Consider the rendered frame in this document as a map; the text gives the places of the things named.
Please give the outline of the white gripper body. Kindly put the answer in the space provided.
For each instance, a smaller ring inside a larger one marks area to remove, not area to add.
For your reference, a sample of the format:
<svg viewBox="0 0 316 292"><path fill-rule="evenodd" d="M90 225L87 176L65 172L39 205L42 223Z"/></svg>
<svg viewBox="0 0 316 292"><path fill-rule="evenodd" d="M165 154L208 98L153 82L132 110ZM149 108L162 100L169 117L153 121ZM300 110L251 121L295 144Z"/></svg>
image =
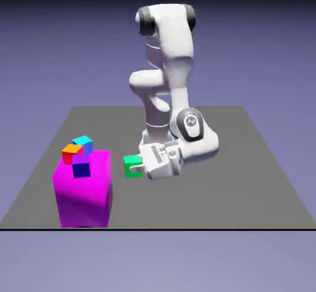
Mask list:
<svg viewBox="0 0 316 292"><path fill-rule="evenodd" d="M172 166L163 144L142 144L139 153L149 179L159 180L172 176Z"/></svg>

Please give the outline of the small green cube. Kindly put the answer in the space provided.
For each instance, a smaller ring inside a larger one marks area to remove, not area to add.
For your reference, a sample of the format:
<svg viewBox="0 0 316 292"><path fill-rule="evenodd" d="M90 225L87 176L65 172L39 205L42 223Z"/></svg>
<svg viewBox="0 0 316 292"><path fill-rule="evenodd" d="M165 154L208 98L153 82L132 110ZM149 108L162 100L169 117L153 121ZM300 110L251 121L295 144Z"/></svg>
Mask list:
<svg viewBox="0 0 316 292"><path fill-rule="evenodd" d="M139 155L127 155L123 157L125 177L126 178L140 178L143 176L143 172L132 172L131 167L141 165L143 160Z"/></svg>

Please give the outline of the small purple cube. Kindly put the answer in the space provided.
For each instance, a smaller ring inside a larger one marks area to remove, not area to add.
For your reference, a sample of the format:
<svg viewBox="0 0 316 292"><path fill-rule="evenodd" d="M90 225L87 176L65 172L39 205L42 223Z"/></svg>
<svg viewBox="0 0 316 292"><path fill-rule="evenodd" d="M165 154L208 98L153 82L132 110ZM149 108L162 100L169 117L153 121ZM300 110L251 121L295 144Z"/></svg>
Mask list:
<svg viewBox="0 0 316 292"><path fill-rule="evenodd" d="M90 155L79 154L72 157L72 171L74 178L88 178L91 176Z"/></svg>

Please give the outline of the small cyan cube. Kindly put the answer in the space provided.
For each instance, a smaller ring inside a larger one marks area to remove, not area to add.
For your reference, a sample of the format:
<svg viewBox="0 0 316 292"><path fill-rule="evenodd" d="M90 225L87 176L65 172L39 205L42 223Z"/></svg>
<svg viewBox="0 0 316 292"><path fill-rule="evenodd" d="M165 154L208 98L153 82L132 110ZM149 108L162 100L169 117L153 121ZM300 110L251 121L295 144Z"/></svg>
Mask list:
<svg viewBox="0 0 316 292"><path fill-rule="evenodd" d="M93 152L93 141L86 135L74 138L72 143L82 146L84 154L91 154Z"/></svg>

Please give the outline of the small orange cube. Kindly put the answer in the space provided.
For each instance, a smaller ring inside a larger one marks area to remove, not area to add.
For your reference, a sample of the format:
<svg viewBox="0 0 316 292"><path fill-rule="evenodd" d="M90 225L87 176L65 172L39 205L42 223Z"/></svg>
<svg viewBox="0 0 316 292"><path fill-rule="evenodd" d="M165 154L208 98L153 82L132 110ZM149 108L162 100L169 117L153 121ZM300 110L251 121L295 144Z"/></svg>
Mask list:
<svg viewBox="0 0 316 292"><path fill-rule="evenodd" d="M83 146L70 143L62 150L63 162L67 165L71 165L73 156L81 154L83 154Z"/></svg>

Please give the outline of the large magenta box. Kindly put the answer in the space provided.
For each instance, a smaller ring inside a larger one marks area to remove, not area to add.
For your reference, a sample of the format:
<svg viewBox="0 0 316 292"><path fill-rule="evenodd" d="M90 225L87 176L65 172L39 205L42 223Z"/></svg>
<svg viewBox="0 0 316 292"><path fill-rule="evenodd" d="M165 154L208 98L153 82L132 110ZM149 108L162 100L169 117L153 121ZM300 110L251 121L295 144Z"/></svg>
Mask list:
<svg viewBox="0 0 316 292"><path fill-rule="evenodd" d="M75 178L75 166L63 159L52 175L62 228L106 228L109 224L113 202L110 151L94 150L89 160L89 177Z"/></svg>

